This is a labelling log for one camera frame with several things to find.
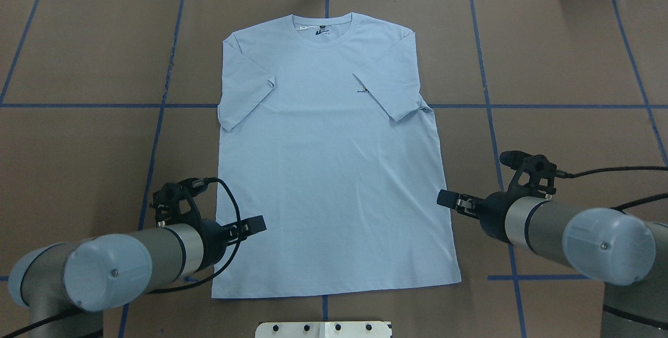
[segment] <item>metal bracket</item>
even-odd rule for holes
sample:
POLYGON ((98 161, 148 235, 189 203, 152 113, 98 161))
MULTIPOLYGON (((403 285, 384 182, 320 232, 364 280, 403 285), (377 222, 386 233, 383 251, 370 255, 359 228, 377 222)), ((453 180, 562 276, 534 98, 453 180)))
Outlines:
POLYGON ((391 338, 389 321, 329 321, 303 323, 261 323, 255 338, 391 338))

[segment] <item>light blue t-shirt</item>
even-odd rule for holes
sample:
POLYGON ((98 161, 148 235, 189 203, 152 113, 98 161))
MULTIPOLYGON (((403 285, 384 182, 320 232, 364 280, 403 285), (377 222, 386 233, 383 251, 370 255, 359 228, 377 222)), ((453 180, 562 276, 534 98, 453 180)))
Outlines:
MULTIPOLYGON (((241 243, 212 297, 461 281, 413 31, 357 13, 290 15, 222 48, 219 177, 267 231, 241 243)), ((217 220, 233 219, 220 189, 217 220)))

